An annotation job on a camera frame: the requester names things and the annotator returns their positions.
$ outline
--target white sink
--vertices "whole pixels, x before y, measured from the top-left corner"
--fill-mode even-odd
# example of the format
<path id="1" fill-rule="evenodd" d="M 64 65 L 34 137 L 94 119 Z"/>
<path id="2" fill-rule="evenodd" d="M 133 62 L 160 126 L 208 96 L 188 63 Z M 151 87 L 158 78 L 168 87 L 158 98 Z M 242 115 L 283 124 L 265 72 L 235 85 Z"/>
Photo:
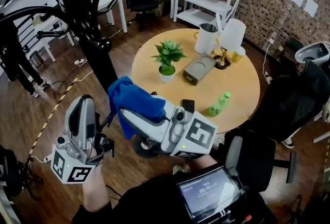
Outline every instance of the white sink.
<path id="1" fill-rule="evenodd" d="M 312 61 L 316 65 L 322 65 L 330 58 L 330 48 L 325 42 L 318 42 L 304 48 L 301 48 L 295 53 L 295 59 L 300 64 L 306 64 L 307 61 Z"/>

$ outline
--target small cup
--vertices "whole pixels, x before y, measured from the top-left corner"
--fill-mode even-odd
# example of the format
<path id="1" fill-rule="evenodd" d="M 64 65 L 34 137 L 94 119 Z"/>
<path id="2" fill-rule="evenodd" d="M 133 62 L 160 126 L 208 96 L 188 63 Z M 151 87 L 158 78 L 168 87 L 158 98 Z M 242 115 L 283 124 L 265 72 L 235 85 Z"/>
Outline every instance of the small cup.
<path id="1" fill-rule="evenodd" d="M 237 63 L 243 56 L 245 56 L 245 49 L 240 46 L 240 48 L 233 54 L 232 63 Z"/>

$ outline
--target green plant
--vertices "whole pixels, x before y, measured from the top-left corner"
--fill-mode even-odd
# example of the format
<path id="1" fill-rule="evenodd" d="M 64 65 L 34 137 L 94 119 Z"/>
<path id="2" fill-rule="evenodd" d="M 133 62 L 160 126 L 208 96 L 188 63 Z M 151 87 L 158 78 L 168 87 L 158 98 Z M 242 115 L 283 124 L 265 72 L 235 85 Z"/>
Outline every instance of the green plant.
<path id="1" fill-rule="evenodd" d="M 172 61 L 177 62 L 186 56 L 178 43 L 165 39 L 160 44 L 155 45 L 159 55 L 152 57 L 156 58 L 155 62 L 160 63 L 159 72 L 161 74 L 165 76 L 173 75 L 175 73 L 175 67 L 172 66 Z"/>

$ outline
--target round wooden table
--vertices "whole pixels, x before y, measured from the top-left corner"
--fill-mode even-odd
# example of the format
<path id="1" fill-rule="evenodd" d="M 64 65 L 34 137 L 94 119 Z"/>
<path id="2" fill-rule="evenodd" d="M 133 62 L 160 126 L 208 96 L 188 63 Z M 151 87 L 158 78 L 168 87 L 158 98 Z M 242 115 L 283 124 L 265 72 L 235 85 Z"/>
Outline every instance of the round wooden table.
<path id="1" fill-rule="evenodd" d="M 257 107 L 260 95 L 257 72 L 249 58 L 244 56 L 238 63 L 231 64 L 225 70 L 214 67 L 196 86 L 189 84 L 183 78 L 183 69 L 194 58 L 200 56 L 194 49 L 196 32 L 198 32 L 196 29 L 177 29 L 163 32 L 148 40 L 135 56 L 132 80 L 149 93 L 156 91 L 158 95 L 176 106 L 180 106 L 182 99 L 194 100 L 195 110 L 218 125 L 218 133 L 230 131 L 248 120 Z M 187 56 L 178 62 L 173 62 L 176 75 L 167 84 L 161 82 L 158 73 L 159 64 L 154 62 L 155 58 L 151 58 L 158 54 L 155 44 L 160 44 L 164 39 L 180 43 Z M 211 117 L 208 114 L 209 107 L 226 91 L 232 95 L 229 104 L 218 116 Z"/>

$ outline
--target lamp shade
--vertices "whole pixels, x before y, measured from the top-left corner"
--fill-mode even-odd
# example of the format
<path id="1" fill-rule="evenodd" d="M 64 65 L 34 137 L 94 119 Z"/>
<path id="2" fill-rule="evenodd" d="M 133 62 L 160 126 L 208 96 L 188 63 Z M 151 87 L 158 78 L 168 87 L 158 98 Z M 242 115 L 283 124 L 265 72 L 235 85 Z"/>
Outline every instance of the lamp shade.
<path id="1" fill-rule="evenodd" d="M 6 1 L 5 1 L 4 8 L 6 8 L 11 2 L 12 2 L 12 0 L 6 0 Z"/>
<path id="2" fill-rule="evenodd" d="M 237 51 L 243 41 L 246 25 L 237 19 L 229 19 L 220 34 L 219 44 L 228 51 Z"/>

